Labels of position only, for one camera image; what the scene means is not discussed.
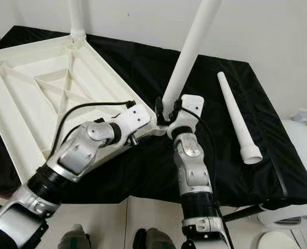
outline white plastic pipe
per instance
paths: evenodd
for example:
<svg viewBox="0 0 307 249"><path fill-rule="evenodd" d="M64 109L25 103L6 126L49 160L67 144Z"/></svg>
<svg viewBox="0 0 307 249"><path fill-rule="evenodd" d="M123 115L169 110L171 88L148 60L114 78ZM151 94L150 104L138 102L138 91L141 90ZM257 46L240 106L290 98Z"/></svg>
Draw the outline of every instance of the white plastic pipe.
<svg viewBox="0 0 307 249"><path fill-rule="evenodd" d="M242 117L242 114L237 107L237 103L231 91L231 88L227 82L225 74L223 72L218 73L218 79L222 93L225 98L228 112L233 123L233 127L240 144L240 154L245 164L255 164L263 159L261 151L253 142L251 135L248 131L246 123Z"/></svg>
<svg viewBox="0 0 307 249"><path fill-rule="evenodd" d="M220 3L221 0L202 0L198 8L163 96L163 115L165 120L169 120L169 114L173 111L174 102L181 94L191 68L198 56L199 48L216 16Z"/></svg>
<svg viewBox="0 0 307 249"><path fill-rule="evenodd" d="M73 40L86 38L83 26L82 0L69 0L70 35Z"/></svg>

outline white stand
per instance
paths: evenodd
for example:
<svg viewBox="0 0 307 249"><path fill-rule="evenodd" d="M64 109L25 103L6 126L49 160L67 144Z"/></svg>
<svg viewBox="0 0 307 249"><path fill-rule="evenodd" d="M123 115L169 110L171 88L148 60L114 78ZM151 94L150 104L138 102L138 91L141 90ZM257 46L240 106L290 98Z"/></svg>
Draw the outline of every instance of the white stand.
<svg viewBox="0 0 307 249"><path fill-rule="evenodd" d="M194 22L183 45L179 59L175 65L163 96L163 115L169 120L174 102L179 98L198 55L203 39L219 9L221 0L202 0Z"/></svg>
<svg viewBox="0 0 307 249"><path fill-rule="evenodd" d="M86 38L83 27L82 0L69 0L69 14L71 29L70 35L72 40L84 40Z"/></svg>

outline wire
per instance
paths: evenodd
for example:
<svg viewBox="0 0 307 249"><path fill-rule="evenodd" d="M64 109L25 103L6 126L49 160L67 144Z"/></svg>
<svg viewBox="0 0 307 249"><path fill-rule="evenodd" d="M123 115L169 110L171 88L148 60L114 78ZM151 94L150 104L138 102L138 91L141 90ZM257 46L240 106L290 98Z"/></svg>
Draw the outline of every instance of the wire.
<svg viewBox="0 0 307 249"><path fill-rule="evenodd" d="M65 135L65 137L64 137L64 139L63 139L61 145L64 144L64 142L68 140L68 138L69 138L69 136L71 135L71 133L73 133L73 132L74 132L76 129L78 129L78 127L80 127L80 126L81 126L81 125L79 124L79 125L75 126L74 128L72 128L72 129L67 133L67 135Z"/></svg>
<svg viewBox="0 0 307 249"><path fill-rule="evenodd" d="M93 103L85 103L85 104L81 104L81 105L76 105L74 107L72 107L69 111L67 111L64 116L62 117L61 119L61 122L59 124L59 127L56 131L56 136L55 136L55 139L54 139L54 143L53 143L53 147L51 149L51 152L50 152L50 155L49 157L51 157L54 153L55 153L55 150L56 150L56 147L57 147L57 144L59 142L59 137L60 137L60 134L61 134L61 131L62 131L62 127L64 125L64 122L66 120L66 118L75 110L79 109L79 108L82 108L82 107L86 107L86 106L101 106L101 105L127 105L129 103L131 103L132 101L126 101L126 102L93 102Z"/></svg>
<svg viewBox="0 0 307 249"><path fill-rule="evenodd" d="M224 218L223 218L223 215L221 213L219 204L217 202L218 198L216 196L217 195L216 194L217 193L216 192L216 143L215 143L215 139L213 137L212 131L209 128L209 126L207 125L207 123L204 121L203 118L201 118L197 114L193 113L191 110L185 109L183 107L181 107L181 110L183 110L186 113L189 113L192 116L194 116L195 118L197 118L197 120L202 124L202 126L205 128L208 135L210 136L210 141L211 141L211 146L212 146L212 195L213 195L213 200L214 200L214 203L216 205L217 213L222 220L222 223L223 223L223 226L224 226L224 229L225 229L225 232L226 232L226 236L227 236L227 239L228 239L229 244L231 246L231 249L234 249L233 242L232 242L232 239L231 239L231 236L230 236L230 232L228 230L226 222L224 221Z"/></svg>

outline white plastic tray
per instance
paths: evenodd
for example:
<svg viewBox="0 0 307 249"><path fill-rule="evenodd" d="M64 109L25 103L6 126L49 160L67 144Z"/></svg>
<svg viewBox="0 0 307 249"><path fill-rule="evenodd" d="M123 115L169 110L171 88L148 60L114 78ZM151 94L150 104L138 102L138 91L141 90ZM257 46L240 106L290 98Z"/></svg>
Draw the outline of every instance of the white plastic tray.
<svg viewBox="0 0 307 249"><path fill-rule="evenodd" d="M64 36L0 50L0 134L22 182L45 163L67 110L82 103L127 100L144 104L154 116L85 40L72 44ZM72 127L124 109L79 109L65 122L60 141ZM105 148L98 159L102 163L119 152Z"/></svg>

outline screw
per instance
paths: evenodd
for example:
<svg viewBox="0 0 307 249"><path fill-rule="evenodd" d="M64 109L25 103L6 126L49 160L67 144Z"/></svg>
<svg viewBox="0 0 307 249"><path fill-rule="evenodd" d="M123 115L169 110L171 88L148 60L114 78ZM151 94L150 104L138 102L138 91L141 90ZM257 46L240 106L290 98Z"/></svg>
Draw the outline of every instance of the screw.
<svg viewBox="0 0 307 249"><path fill-rule="evenodd" d="M130 135L130 136L129 136L129 139L130 139L130 142L131 142L131 144L132 144L133 146L136 146L136 145L139 144L137 138L135 137L135 135L133 135L133 134Z"/></svg>

